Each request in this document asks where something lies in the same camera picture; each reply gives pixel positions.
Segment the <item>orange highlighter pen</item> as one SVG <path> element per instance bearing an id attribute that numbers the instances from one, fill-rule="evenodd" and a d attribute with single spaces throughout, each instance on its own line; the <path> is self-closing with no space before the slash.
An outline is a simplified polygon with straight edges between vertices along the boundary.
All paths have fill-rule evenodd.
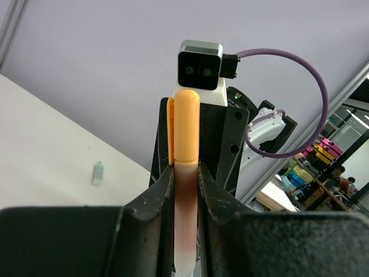
<path id="1" fill-rule="evenodd" d="M 178 276 L 191 276 L 196 262 L 198 165 L 174 164 L 174 266 Z"/>

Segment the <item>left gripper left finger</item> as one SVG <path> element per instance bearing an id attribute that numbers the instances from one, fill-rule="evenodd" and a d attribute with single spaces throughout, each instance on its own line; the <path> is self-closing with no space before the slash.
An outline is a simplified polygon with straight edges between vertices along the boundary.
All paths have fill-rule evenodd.
<path id="1" fill-rule="evenodd" d="M 124 206 L 1 211 L 2 276 L 170 276 L 174 171 Z"/>

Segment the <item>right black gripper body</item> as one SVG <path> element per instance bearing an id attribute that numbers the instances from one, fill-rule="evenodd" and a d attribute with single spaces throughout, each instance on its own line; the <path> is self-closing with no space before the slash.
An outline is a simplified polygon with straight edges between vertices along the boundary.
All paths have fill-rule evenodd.
<path id="1" fill-rule="evenodd" d="M 168 165 L 167 102 L 168 98 L 160 101 L 150 185 Z M 199 161 L 207 166 L 213 179 L 233 196 L 249 117 L 250 112 L 245 108 L 200 105 Z"/>

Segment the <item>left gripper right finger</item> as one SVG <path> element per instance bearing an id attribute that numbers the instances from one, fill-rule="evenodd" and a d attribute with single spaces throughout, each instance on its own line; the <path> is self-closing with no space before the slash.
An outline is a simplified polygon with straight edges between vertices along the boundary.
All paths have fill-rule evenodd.
<path id="1" fill-rule="evenodd" d="M 367 276 L 368 218 L 246 207 L 198 170 L 203 276 Z"/>

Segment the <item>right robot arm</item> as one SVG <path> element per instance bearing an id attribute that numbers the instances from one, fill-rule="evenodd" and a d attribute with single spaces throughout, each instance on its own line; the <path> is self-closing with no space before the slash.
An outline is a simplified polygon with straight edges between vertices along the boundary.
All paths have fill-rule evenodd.
<path id="1" fill-rule="evenodd" d="M 199 161 L 219 185 L 235 195 L 240 171 L 262 159 L 245 140 L 275 154 L 297 123 L 283 111 L 275 111 L 267 100 L 256 106 L 234 87 L 227 88 L 227 98 L 226 107 L 200 106 Z"/>

